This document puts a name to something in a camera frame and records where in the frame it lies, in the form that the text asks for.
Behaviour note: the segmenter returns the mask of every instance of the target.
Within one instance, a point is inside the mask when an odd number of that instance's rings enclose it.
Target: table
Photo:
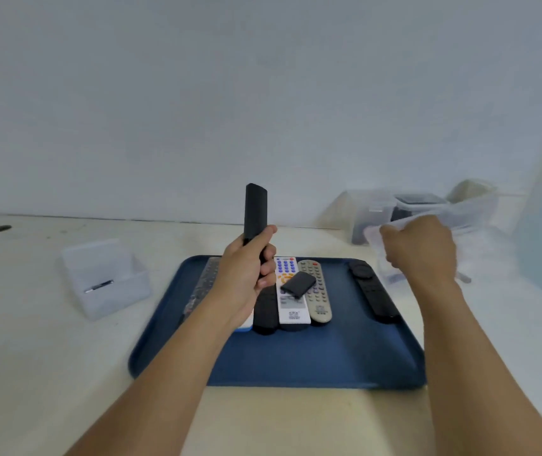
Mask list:
[[[0,216],[0,454],[61,455],[130,384],[129,353],[180,263],[222,253],[240,225]],[[82,314],[62,271],[67,246],[119,238],[150,271],[153,295],[97,322]],[[280,255],[351,257],[373,251],[343,232],[282,227]],[[542,292],[525,280],[464,288],[472,310],[542,413]],[[407,283],[390,294],[423,342]],[[519,310],[526,299],[526,315]],[[510,316],[514,312],[518,317]],[[510,322],[505,328],[504,320]],[[526,339],[513,339],[525,329]],[[427,391],[208,387],[183,454],[434,454]]]

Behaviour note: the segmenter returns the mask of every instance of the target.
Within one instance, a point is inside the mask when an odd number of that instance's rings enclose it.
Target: small open box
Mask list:
[[[151,295],[148,271],[117,239],[65,248],[62,260],[90,320]]]

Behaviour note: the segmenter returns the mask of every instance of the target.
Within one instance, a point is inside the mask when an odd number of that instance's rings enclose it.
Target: person's right hand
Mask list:
[[[436,216],[422,216],[403,230],[391,225],[380,229],[387,260],[406,278],[453,280],[457,271],[452,232]]]

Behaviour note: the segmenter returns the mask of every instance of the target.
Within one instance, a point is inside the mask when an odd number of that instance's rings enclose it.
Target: beige remote control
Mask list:
[[[298,261],[298,270],[306,272],[316,278],[313,287],[307,291],[307,307],[312,322],[328,323],[332,319],[332,310],[330,309],[330,300],[326,289],[324,273],[321,270],[321,264],[317,261],[305,259]]]

